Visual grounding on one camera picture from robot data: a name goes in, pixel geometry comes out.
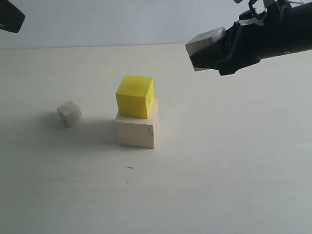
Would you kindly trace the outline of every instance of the block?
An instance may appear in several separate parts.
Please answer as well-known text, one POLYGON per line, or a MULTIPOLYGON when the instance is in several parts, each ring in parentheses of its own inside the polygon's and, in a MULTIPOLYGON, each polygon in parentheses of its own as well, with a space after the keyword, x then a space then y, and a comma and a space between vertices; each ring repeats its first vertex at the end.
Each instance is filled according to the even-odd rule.
POLYGON ((125 76, 116 99, 120 115, 147 119, 155 100, 153 78, 125 76))
MULTIPOLYGON (((198 34, 185 45, 189 57, 191 57, 196 52, 208 47, 210 47, 211 49, 216 49, 213 47, 213 45, 224 36, 226 36, 226 31, 224 27, 216 28, 214 30, 198 34)), ((195 71, 206 70, 206 68, 197 68, 194 66, 193 68, 195 71)))
POLYGON ((72 127, 82 118, 81 109, 72 101, 68 101, 57 108, 61 120, 68 126, 72 127))
POLYGON ((115 126, 120 145, 155 148, 159 124, 158 102, 156 98, 147 119, 122 116, 117 113, 115 126))

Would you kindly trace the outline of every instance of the white wall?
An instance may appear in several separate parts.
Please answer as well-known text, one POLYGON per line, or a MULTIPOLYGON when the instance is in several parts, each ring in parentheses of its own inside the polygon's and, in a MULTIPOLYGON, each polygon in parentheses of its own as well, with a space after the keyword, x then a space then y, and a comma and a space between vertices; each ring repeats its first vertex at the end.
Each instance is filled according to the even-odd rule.
POLYGON ((0 31, 0 49, 184 43, 230 27, 247 0, 10 0, 25 15, 18 34, 0 31))

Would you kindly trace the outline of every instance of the table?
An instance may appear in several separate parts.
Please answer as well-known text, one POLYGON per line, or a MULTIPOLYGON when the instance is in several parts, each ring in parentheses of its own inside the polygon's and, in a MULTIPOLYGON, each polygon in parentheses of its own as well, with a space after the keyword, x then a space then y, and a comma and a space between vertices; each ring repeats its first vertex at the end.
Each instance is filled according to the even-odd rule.
POLYGON ((184 44, 0 51, 0 233, 311 233, 311 59, 221 77, 184 44), (154 78, 155 149, 117 143, 124 75, 154 78))

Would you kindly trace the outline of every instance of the yellow cube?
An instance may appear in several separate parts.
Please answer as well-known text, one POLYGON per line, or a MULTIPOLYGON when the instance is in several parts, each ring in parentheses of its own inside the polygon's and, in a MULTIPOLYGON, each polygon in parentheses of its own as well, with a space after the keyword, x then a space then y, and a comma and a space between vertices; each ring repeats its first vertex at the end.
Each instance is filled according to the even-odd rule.
POLYGON ((147 119, 155 100, 153 78, 125 76, 116 99, 120 115, 147 119))

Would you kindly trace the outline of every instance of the wooden block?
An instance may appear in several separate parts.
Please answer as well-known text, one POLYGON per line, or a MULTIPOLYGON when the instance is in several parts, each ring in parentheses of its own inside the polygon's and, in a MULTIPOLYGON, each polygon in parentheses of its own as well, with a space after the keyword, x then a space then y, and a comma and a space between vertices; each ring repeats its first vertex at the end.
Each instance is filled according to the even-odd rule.
POLYGON ((57 108, 58 114, 62 121, 68 126, 72 127, 82 118, 81 109, 72 101, 68 101, 57 108))
POLYGON ((120 145, 155 148, 158 137, 159 107, 156 98, 147 119, 117 113, 115 125, 120 145))
POLYGON ((125 76, 116 99, 120 115, 147 119, 155 100, 153 78, 125 76))
MULTIPOLYGON (((211 47, 224 36, 226 36, 226 31, 224 27, 216 28, 209 32, 198 34, 185 45, 189 57, 202 49, 211 47)), ((206 70, 206 68, 193 68, 195 71, 206 70)))

